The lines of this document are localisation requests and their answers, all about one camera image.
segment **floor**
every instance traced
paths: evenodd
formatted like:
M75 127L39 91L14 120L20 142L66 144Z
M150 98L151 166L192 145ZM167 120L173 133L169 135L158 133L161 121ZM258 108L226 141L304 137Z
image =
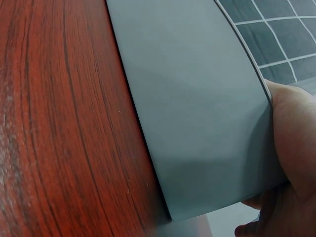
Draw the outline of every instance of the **floor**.
M213 237L234 237L238 225L246 224L258 217L259 211L241 203L211 212L207 215Z

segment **wood grain surface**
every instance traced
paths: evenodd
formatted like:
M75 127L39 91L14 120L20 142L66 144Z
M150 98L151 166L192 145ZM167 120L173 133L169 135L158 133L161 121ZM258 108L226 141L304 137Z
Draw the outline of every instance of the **wood grain surface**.
M211 235L168 218L105 2L0 0L0 236L187 233Z

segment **hand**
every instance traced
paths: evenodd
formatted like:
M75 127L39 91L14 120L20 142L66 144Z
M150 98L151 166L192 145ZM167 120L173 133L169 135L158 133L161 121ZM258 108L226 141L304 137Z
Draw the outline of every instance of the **hand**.
M296 87L267 85L276 151L289 183L243 202L260 209L260 218L237 227L235 235L316 237L316 99Z

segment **wooden table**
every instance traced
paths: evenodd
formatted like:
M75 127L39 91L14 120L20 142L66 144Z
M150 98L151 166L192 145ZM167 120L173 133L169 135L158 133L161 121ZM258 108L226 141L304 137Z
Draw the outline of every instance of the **wooden table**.
M102 0L0 0L0 236L211 236L170 222Z

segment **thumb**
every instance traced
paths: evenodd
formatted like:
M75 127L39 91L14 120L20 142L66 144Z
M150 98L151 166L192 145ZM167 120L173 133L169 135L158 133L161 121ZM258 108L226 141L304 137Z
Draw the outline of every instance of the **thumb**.
M316 100L306 91L267 81L272 94L276 151L298 197L316 192Z

